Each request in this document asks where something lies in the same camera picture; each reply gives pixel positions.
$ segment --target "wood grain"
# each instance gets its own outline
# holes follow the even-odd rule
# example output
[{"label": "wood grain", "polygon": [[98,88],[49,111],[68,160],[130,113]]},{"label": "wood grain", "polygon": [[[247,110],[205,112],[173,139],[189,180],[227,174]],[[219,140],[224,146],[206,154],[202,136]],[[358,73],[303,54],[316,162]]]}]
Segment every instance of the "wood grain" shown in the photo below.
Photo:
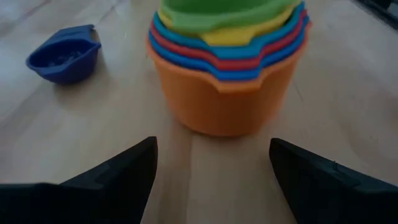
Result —
[{"label": "wood grain", "polygon": [[[295,223],[268,158],[286,139],[398,185],[398,35],[347,0],[307,0],[313,21],[278,117],[257,134],[191,132],[146,55],[157,0],[0,2],[0,182],[62,182],[147,136],[159,170],[143,223]],[[96,74],[46,82],[26,57],[64,27],[95,24]]]}]

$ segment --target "stack of stacking cups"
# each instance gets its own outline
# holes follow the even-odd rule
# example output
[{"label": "stack of stacking cups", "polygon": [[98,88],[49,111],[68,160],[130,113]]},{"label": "stack of stacking cups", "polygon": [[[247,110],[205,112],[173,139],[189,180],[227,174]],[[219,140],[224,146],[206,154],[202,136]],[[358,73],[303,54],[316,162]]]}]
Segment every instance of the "stack of stacking cups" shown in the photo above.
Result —
[{"label": "stack of stacking cups", "polygon": [[310,26],[301,0],[163,0],[147,51],[181,123],[240,136],[280,110]]}]

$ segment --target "wooden floor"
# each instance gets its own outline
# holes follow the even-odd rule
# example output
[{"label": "wooden floor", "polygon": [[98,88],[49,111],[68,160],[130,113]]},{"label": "wooden floor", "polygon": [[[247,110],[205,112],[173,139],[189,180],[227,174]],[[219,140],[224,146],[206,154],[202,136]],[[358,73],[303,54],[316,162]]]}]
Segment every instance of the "wooden floor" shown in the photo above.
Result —
[{"label": "wooden floor", "polygon": [[[167,109],[146,55],[158,0],[0,1],[0,182],[62,182],[148,136],[159,166],[143,223],[295,223],[268,158],[286,139],[398,185],[398,34],[348,0],[307,0],[307,53],[277,119],[257,134],[196,134]],[[96,74],[60,87],[26,57],[95,24]]]}]

